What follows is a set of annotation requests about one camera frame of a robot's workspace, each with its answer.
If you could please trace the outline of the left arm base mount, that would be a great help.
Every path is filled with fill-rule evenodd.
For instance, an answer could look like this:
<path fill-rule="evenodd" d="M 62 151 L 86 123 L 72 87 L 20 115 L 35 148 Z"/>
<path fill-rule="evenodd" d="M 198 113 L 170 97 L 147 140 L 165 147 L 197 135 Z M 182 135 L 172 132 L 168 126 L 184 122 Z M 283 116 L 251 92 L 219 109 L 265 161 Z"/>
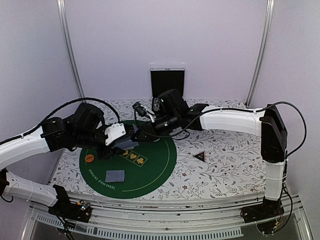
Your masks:
<path fill-rule="evenodd" d="M 80 200 L 77 203 L 72 203 L 62 186 L 53 185 L 57 193 L 57 202 L 48 208 L 48 213 L 78 222 L 88 223 L 91 217 L 91 203 L 85 200 Z"/>

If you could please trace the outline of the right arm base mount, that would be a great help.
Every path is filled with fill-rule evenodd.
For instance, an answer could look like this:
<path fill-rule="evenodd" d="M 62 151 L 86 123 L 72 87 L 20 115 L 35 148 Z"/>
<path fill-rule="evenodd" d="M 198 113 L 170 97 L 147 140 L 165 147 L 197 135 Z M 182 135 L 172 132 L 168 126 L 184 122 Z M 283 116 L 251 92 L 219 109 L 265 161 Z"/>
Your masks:
<path fill-rule="evenodd" d="M 284 213 L 285 211 L 280 198 L 278 200 L 268 200 L 264 197 L 262 203 L 243 207 L 240 210 L 240 216 L 245 223 L 272 218 L 270 221 L 265 221 L 256 225 L 258 231 L 263 235 L 270 235 L 276 232 L 283 220 Z"/>

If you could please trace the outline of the blue playing card deck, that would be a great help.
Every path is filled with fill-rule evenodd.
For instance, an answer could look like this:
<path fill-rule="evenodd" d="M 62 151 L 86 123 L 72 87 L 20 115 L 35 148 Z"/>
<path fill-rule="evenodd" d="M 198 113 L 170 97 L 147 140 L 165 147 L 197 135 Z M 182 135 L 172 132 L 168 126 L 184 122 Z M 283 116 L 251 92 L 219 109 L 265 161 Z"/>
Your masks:
<path fill-rule="evenodd" d="M 139 146 L 139 143 L 136 141 L 132 141 L 130 138 L 128 139 L 117 139 L 114 142 L 115 148 L 120 148 L 122 150 L 132 150 Z"/>

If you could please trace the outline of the orange big blind button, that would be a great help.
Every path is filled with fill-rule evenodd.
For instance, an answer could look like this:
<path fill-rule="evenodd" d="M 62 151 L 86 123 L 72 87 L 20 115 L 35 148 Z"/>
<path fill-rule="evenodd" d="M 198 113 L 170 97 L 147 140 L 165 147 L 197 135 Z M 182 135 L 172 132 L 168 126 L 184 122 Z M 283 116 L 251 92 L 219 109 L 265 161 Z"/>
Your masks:
<path fill-rule="evenodd" d="M 86 163 L 92 163 L 95 159 L 95 156 L 93 154 L 87 154 L 84 158 Z"/>

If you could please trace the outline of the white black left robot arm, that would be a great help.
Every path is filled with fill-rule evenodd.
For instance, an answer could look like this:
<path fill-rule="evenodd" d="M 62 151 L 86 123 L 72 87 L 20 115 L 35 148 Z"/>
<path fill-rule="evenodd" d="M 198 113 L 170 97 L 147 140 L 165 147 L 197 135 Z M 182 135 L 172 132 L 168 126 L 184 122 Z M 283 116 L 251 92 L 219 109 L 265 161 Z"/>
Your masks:
<path fill-rule="evenodd" d="M 55 209 L 63 216 L 74 213 L 66 190 L 61 186 L 36 183 L 19 177 L 7 167 L 26 158 L 60 149 L 93 148 L 102 156 L 114 156 L 123 150 L 115 143 L 127 134 L 123 123 L 106 125 L 99 118 L 79 120 L 53 117 L 40 126 L 0 145 L 0 195 L 19 197 Z"/>

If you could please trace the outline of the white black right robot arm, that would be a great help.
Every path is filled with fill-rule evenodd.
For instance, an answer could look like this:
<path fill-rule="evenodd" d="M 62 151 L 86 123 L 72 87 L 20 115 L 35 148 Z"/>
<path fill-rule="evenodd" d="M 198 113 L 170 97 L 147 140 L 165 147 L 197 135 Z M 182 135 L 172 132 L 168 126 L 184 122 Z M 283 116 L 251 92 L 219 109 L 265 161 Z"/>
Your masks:
<path fill-rule="evenodd" d="M 259 206 L 262 218 L 269 218 L 278 210 L 278 201 L 284 182 L 287 161 L 288 131 L 277 107 L 265 108 L 218 108 L 197 103 L 172 107 L 163 105 L 154 120 L 138 124 L 138 133 L 147 141 L 168 137 L 177 128 L 182 130 L 224 130 L 255 135 L 261 139 L 260 155 L 266 164 L 266 201 Z"/>

